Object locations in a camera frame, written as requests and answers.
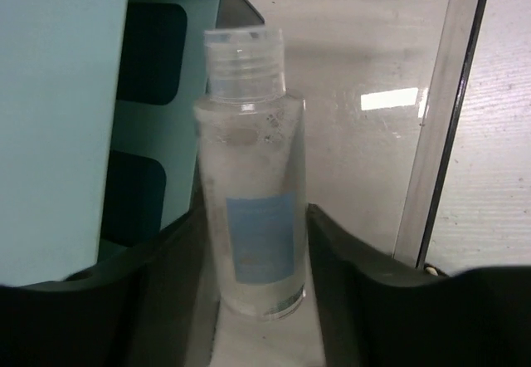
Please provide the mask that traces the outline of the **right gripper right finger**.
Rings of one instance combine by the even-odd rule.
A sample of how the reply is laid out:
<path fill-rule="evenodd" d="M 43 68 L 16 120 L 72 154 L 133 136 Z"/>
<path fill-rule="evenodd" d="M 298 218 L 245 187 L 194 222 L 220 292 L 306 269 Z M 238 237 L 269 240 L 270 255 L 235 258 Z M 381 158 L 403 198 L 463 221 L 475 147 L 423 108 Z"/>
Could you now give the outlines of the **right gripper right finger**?
<path fill-rule="evenodd" d="M 530 270 L 435 276 L 307 209 L 309 259 L 328 366 L 527 366 Z"/>

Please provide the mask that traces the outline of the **teal makeup organizer box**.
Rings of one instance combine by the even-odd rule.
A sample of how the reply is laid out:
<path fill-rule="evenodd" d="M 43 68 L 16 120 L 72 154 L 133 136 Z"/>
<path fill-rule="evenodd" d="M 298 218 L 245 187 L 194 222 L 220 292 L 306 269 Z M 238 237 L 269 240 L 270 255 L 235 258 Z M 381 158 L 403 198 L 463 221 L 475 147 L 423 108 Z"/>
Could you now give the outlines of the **teal makeup organizer box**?
<path fill-rule="evenodd" d="M 178 91 L 165 105 L 117 97 L 126 9 L 181 7 Z M 1 283 L 62 279 L 98 254 L 111 151 L 158 162 L 167 227 L 191 205 L 192 103 L 206 89 L 203 33 L 221 0 L 1 0 Z"/>

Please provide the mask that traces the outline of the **clear acrylic box door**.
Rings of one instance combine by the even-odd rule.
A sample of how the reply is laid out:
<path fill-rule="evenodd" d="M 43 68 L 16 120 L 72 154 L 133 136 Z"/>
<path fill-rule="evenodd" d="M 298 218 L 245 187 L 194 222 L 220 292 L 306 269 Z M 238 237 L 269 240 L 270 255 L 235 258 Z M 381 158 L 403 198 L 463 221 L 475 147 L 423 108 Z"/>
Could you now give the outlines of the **clear acrylic box door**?
<path fill-rule="evenodd" d="M 306 99 L 308 200 L 419 267 L 486 0 L 249 1 Z"/>

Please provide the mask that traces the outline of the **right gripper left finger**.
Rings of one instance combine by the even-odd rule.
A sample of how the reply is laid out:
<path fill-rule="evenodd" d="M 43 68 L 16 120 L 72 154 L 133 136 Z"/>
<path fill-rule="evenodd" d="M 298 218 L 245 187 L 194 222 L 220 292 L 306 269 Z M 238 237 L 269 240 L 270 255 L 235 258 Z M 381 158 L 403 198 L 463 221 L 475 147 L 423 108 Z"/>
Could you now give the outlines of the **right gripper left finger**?
<path fill-rule="evenodd" d="M 203 208 L 63 281 L 1 289 L 4 366 L 207 366 L 220 306 Z"/>

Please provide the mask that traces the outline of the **clear bottle blue label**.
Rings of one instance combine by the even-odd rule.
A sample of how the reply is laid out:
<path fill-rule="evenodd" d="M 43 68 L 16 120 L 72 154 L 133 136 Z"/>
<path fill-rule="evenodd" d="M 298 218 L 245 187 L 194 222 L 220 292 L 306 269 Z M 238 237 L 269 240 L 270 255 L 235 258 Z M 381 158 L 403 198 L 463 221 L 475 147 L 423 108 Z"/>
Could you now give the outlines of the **clear bottle blue label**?
<path fill-rule="evenodd" d="M 304 97 L 286 87 L 281 30 L 211 30 L 204 45 L 207 93 L 193 111 L 222 301 L 275 320 L 304 297 Z"/>

